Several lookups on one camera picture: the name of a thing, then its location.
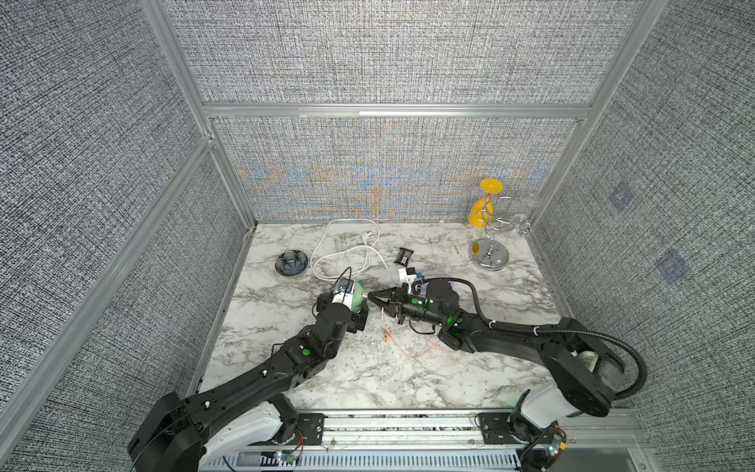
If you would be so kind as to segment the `purple power strip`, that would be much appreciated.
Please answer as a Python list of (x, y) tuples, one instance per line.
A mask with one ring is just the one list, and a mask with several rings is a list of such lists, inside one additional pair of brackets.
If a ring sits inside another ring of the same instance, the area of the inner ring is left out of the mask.
[(452, 282), (453, 277), (451, 277), (450, 275), (423, 275), (422, 277), (423, 284), (430, 283), (432, 280)]

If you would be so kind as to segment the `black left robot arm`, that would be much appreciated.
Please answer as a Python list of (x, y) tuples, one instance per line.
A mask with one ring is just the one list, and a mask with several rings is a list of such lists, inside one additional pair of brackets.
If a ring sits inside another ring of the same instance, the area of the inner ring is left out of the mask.
[(204, 393), (163, 395), (127, 446), (132, 470), (198, 471), (246, 444), (289, 442), (299, 414), (285, 393), (320, 373), (369, 314), (363, 295), (350, 302), (339, 293), (317, 306), (314, 324), (259, 366)]

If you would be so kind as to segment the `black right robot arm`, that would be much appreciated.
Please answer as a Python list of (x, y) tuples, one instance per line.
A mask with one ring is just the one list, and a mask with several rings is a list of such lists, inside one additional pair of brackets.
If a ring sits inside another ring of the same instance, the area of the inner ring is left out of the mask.
[(639, 393), (648, 378), (635, 348), (574, 319), (540, 326), (488, 319), (475, 285), (466, 279), (434, 277), (423, 296), (403, 284), (371, 291), (368, 299), (401, 324), (438, 326), (438, 339), (455, 351), (503, 354), (545, 367), (572, 413), (605, 417), (614, 401)]

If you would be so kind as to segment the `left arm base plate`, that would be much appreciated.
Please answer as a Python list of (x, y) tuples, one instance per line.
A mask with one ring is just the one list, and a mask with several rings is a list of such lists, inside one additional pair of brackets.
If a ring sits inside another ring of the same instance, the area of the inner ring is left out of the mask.
[(287, 420), (270, 440), (246, 442), (246, 446), (284, 446), (293, 448), (302, 443), (304, 446), (320, 446), (324, 436), (322, 413), (299, 413), (296, 422)]

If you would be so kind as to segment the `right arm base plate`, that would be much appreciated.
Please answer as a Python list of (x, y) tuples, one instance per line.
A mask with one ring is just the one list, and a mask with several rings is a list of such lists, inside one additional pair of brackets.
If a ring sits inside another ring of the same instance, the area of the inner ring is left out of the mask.
[(508, 413), (501, 412), (481, 412), (475, 417), (475, 424), (478, 426), (487, 446), (504, 446), (505, 444), (529, 444), (530, 436), (527, 432), (522, 437), (515, 434), (513, 426), (509, 423)]

